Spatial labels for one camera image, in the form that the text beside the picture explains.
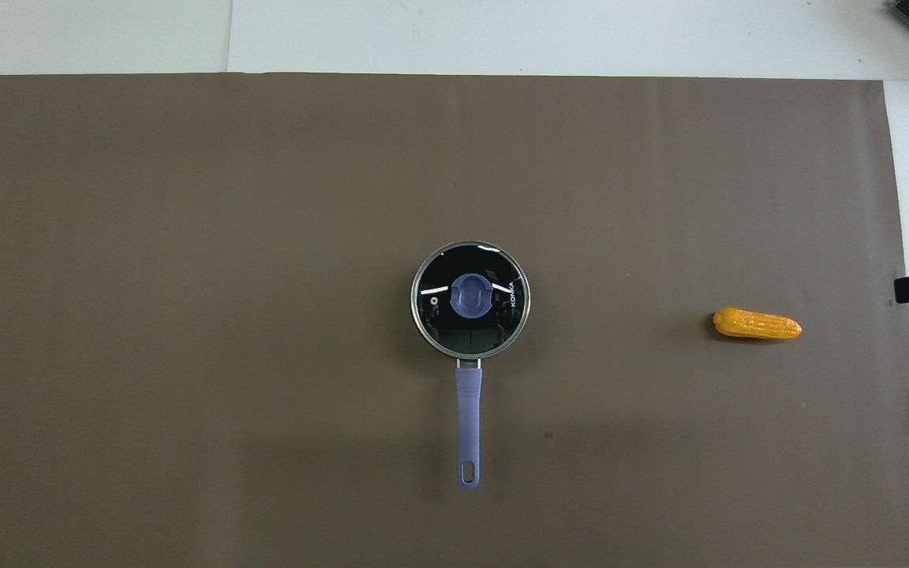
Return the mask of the yellow toy corn cob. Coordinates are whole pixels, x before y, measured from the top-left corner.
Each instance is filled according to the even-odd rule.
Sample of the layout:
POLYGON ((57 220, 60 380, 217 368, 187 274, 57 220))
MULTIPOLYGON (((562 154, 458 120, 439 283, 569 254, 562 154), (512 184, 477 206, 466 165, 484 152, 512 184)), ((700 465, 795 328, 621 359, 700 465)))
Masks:
POLYGON ((722 307, 711 317, 715 331, 724 337, 786 341, 800 337, 803 327, 789 316, 722 307))

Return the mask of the glass lid with blue knob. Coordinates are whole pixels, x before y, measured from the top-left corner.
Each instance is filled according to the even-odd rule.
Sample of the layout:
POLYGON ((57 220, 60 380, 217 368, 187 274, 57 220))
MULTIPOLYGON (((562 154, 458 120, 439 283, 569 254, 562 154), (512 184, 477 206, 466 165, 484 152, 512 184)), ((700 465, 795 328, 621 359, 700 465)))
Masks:
POLYGON ((520 263, 487 241, 451 242, 427 256, 414 274, 409 303, 427 344, 459 360, 507 349, 533 304, 520 263))

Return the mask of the brown table mat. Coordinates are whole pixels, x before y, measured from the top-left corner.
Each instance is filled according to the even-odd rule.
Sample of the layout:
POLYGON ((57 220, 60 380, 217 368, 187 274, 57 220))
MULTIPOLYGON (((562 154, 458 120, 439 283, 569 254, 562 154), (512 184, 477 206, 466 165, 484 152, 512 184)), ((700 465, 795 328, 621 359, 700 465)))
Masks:
POLYGON ((0 568, 909 566, 903 271, 874 80, 0 76, 0 568))

